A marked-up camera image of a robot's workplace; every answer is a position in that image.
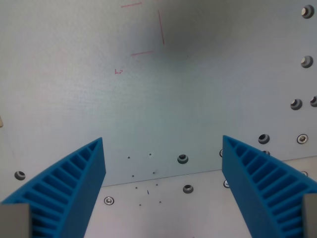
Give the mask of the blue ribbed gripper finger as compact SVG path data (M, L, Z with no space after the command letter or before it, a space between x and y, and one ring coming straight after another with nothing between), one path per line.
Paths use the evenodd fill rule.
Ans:
M222 173L254 238L302 238L302 200L316 181L283 161L223 136Z
M33 238L82 238L105 175L98 138L30 179L2 204L30 205Z

